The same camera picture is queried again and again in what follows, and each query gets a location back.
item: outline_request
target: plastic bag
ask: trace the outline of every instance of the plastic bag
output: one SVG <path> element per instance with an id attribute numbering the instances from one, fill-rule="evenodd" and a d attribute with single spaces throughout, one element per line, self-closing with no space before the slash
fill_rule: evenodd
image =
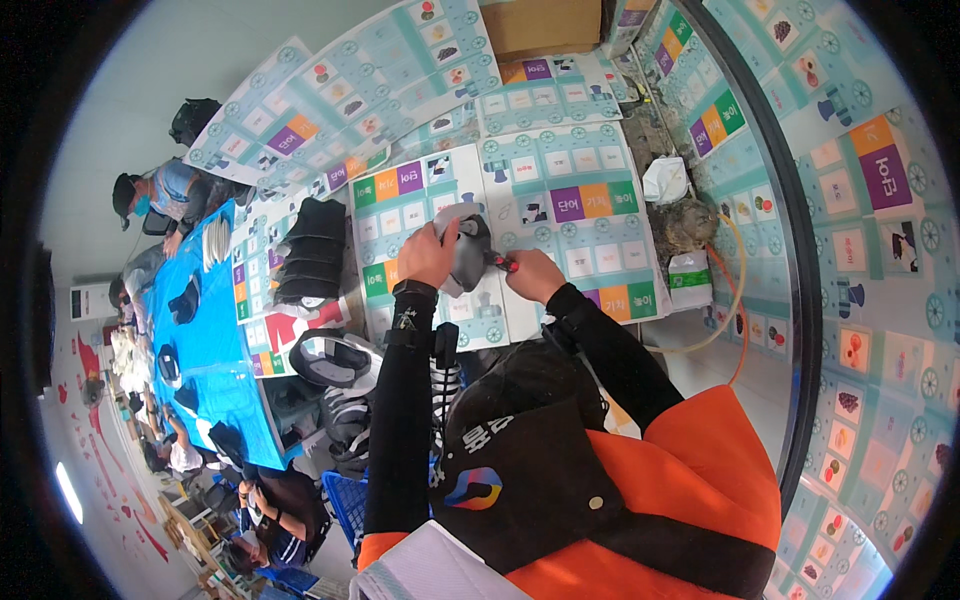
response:
<path id="1" fill-rule="evenodd" d="M 670 259 L 670 299 L 673 309 L 700 308 L 713 302 L 713 284 L 707 251 L 679 254 Z"/>
<path id="2" fill-rule="evenodd" d="M 657 158 L 643 174 L 643 200 L 654 204 L 674 203 L 686 194 L 689 185 L 681 156 Z"/>

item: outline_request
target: black apron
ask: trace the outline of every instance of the black apron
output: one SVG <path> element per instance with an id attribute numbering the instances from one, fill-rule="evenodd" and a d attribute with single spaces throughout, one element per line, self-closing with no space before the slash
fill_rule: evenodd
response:
<path id="1" fill-rule="evenodd" d="M 500 574 L 579 540 L 737 598 L 759 598 L 773 568 L 769 548 L 628 510 L 573 399 L 478 425 L 444 453 L 434 516 Z"/>

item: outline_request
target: yellow hose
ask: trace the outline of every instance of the yellow hose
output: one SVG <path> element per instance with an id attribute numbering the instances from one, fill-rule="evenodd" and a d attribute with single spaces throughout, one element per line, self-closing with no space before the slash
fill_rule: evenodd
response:
<path id="1" fill-rule="evenodd" d="M 692 352 L 693 350 L 699 350 L 715 340 L 718 335 L 723 333 L 724 329 L 726 329 L 727 325 L 730 323 L 730 319 L 732 319 L 736 314 L 736 306 L 740 303 L 740 297 L 743 296 L 743 286 L 747 282 L 747 251 L 743 248 L 743 238 L 740 237 L 740 230 L 736 228 L 736 225 L 733 224 L 733 221 L 730 220 L 730 217 L 721 212 L 718 212 L 717 216 L 723 219 L 733 230 L 733 237 L 736 238 L 736 253 L 740 257 L 740 283 L 736 286 L 736 294 L 733 295 L 733 302 L 731 303 L 731 310 L 727 312 L 727 319 L 723 322 L 723 324 L 718 325 L 717 330 L 711 333 L 703 342 L 698 342 L 692 346 L 687 346 L 684 348 L 657 348 L 654 346 L 644 346 L 644 348 L 647 348 L 647 350 L 651 352 L 660 352 L 663 354 L 686 354 L 687 352 Z"/>

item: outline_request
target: blue plastic basket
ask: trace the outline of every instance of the blue plastic basket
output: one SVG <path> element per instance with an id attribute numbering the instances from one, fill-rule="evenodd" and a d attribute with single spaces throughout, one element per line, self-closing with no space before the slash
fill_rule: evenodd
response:
<path id="1" fill-rule="evenodd" d="M 357 481 L 344 477 L 335 470 L 324 471 L 320 476 L 326 495 L 333 505 L 333 514 L 344 529 L 350 549 L 359 535 L 363 534 L 364 504 L 367 502 L 367 480 Z"/>

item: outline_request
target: black backpack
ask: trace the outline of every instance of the black backpack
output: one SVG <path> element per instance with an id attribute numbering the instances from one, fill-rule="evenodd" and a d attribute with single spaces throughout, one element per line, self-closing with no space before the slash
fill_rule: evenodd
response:
<path id="1" fill-rule="evenodd" d="M 197 141 L 197 136 L 204 130 L 217 110 L 220 110 L 220 106 L 219 102 L 209 98 L 203 100 L 187 98 L 180 110 L 177 111 L 173 123 L 170 124 L 170 137 L 187 148 L 193 146 L 193 142 Z"/>

